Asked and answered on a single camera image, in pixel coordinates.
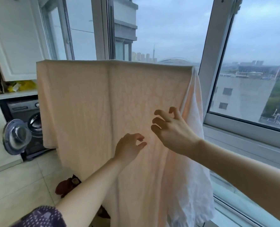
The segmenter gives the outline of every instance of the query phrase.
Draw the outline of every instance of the floor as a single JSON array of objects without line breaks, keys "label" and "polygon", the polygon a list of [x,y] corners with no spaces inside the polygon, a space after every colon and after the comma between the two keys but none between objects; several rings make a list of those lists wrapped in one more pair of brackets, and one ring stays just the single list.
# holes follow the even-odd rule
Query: floor
[{"label": "floor", "polygon": [[38,206],[57,204],[56,186],[72,175],[61,166],[55,150],[1,171],[0,227],[8,227]]}]

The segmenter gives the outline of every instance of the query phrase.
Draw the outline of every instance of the left hand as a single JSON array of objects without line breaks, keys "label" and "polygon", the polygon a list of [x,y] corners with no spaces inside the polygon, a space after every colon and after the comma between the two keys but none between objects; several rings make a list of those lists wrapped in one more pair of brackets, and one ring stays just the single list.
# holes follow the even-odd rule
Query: left hand
[{"label": "left hand", "polygon": [[[142,142],[144,136],[137,134],[126,134],[119,140],[115,150],[115,159],[122,161],[124,166],[127,166],[133,161],[139,152],[147,145],[146,142]],[[136,141],[139,140],[142,143],[136,145]]]}]

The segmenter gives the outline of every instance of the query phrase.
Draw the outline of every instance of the towel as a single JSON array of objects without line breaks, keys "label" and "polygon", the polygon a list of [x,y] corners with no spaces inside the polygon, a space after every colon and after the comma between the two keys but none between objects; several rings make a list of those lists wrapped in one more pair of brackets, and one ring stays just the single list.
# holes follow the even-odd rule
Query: towel
[{"label": "towel", "polygon": [[203,138],[198,75],[190,66],[124,61],[37,63],[43,143],[85,180],[107,162],[126,133],[147,146],[110,188],[111,227],[193,227],[213,217],[209,170],[165,148],[150,130],[156,109],[180,108]]}]

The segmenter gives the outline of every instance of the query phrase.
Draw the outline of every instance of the patterned sleeve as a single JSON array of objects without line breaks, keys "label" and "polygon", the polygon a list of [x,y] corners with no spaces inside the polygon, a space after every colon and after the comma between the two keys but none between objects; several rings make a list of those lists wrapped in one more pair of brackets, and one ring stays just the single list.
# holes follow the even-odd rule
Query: patterned sleeve
[{"label": "patterned sleeve", "polygon": [[39,206],[11,227],[66,227],[66,224],[55,207]]}]

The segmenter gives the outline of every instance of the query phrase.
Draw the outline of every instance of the sky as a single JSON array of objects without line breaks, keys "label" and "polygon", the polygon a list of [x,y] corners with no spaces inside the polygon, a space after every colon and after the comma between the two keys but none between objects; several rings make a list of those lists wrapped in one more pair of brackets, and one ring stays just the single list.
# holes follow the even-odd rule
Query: sky
[{"label": "sky", "polygon": [[[213,0],[133,0],[137,41],[132,51],[201,62]],[[280,64],[280,0],[243,0],[234,18],[224,63]]]}]

